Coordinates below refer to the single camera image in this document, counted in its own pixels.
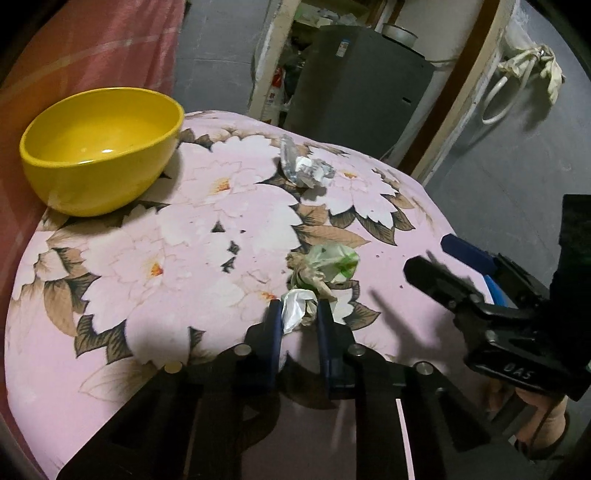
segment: metal pot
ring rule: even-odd
[[[384,24],[382,35],[397,41],[408,48],[412,48],[418,38],[413,32],[409,32],[408,30],[391,23]]]

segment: screw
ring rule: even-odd
[[[238,345],[236,345],[234,347],[234,353],[237,354],[237,356],[247,356],[250,355],[252,352],[252,348],[250,345],[247,345],[245,343],[239,343]]]
[[[497,343],[497,341],[499,340],[496,333],[492,330],[487,330],[486,332],[484,332],[484,336],[486,340],[490,343]]]
[[[177,374],[183,369],[182,362],[168,362],[164,364],[164,371],[168,374]]]
[[[365,353],[365,347],[360,343],[354,343],[353,345],[349,345],[347,351],[353,356],[362,356]]]
[[[433,373],[433,366],[429,362],[419,362],[414,368],[421,375],[431,375]]]

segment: gray refrigerator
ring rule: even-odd
[[[310,48],[284,128],[382,157],[407,126],[433,65],[364,27],[322,27]]]

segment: yellow bowl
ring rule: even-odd
[[[25,175],[39,198],[59,212],[112,212],[145,192],[164,170],[183,115],[177,102],[152,90],[78,93],[49,107],[25,130]]]

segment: table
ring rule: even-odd
[[[335,320],[404,364],[427,360],[477,400],[447,310],[404,280],[415,255],[483,278],[442,252],[453,232],[413,179],[361,153],[290,134],[336,169],[326,190],[283,177],[283,130],[234,113],[186,115],[180,143],[138,200],[92,219],[48,211],[21,260],[5,335],[11,411],[50,479],[165,362],[242,341],[287,291],[285,256],[337,241],[361,260],[334,289]],[[247,451],[245,478],[354,478],[354,409],[322,393],[315,332],[283,339],[281,415]]]

